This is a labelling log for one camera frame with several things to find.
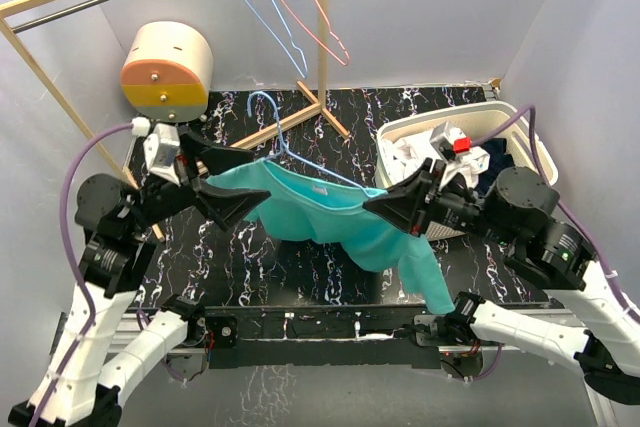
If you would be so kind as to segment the blue hanger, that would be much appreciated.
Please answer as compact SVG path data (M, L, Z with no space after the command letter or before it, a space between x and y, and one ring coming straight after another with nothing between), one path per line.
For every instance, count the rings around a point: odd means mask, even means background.
M268 101L268 103L271 105L272 107L272 111L273 111L273 118L275 120L275 124L276 124L276 134L277 134L277 139L278 139L278 143L279 143L279 147L277 148L276 152L273 155L269 156L270 160L274 160L278 157L282 157L283 155L289 156L315 170L317 170L318 172L324 173L326 175L329 175L331 177L334 177L337 180L342 181L343 183L348 184L351 187L355 187L357 189L359 189L360 191L363 192L363 194L365 195L366 198L372 198L372 195L368 192L367 188L356 183L355 181L348 179L332 170L327 169L326 167L322 166L322 165L318 165L316 163L313 163L312 161L301 157L300 155L298 155L297 153L293 152L290 148L289 148L289 144L285 141L284 139L284 129L283 129L283 125L282 125L282 121L280 119L279 116L279 106L276 103L276 101L265 91L254 91L251 92L248 96L247 102L246 102L246 108L247 108L247 115L249 117L253 116L253 101L258 98L258 97L262 97L265 100Z
M254 19L274 42L302 79L309 74L308 63L303 49L295 40L292 29L287 22L277 0L241 0L249 9Z

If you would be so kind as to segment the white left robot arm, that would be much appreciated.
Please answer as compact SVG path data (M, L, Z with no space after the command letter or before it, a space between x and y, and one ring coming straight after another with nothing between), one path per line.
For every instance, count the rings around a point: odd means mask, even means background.
M110 174L64 185L59 200L63 239L83 229L85 247L65 254L75 280L71 309L38 388L8 416L13 426L115 426L136 387L169 351L206 334L203 307L170 298L120 353L110 356L121 318L133 302L156 250L144 238L152 225L193 208L222 230L267 200L265 190L219 188L207 176L251 163L251 151L212 143L185 127L138 118L125 130L144 141L150 179L135 188Z

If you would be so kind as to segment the pink wire hanger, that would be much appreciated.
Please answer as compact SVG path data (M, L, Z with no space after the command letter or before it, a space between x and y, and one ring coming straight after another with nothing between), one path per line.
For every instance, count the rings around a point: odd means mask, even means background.
M278 0L319 51L346 67L351 55L344 41L335 32L323 0Z

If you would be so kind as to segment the teal t shirt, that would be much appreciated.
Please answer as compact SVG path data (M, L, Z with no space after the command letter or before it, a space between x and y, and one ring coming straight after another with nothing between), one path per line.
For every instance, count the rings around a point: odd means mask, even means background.
M270 197L245 219L261 222L269 236L337 243L365 271L395 268L404 289L422 295L431 313L444 315L454 310L428 240L404 233L363 208L370 195L379 196L382 190L314 179L262 159L211 176L208 183L223 189L268 191Z

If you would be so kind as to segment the white t shirt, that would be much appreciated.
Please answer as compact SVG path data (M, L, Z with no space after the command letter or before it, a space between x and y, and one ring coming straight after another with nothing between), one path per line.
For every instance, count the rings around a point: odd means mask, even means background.
M428 129L412 135L403 135L396 141L381 140L381 160L392 185L413 174L426 159L443 160L446 164L441 186L444 187L460 174L467 187L475 188L479 177L490 166L490 154L481 147L456 154L446 160L431 144L433 130Z

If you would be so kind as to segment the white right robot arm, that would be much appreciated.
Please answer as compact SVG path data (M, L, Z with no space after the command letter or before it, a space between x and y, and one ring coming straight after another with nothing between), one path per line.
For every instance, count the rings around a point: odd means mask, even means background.
M582 375L612 401L637 405L639 325L631 317L633 305L620 302L591 242L554 218L558 192L528 167L501 171L483 197L455 181L443 185L443 176L443 162L426 160L363 207L415 237L435 222L506 246L506 266L582 324L543 321L461 292L452 312L413 328L416 338L514 346Z

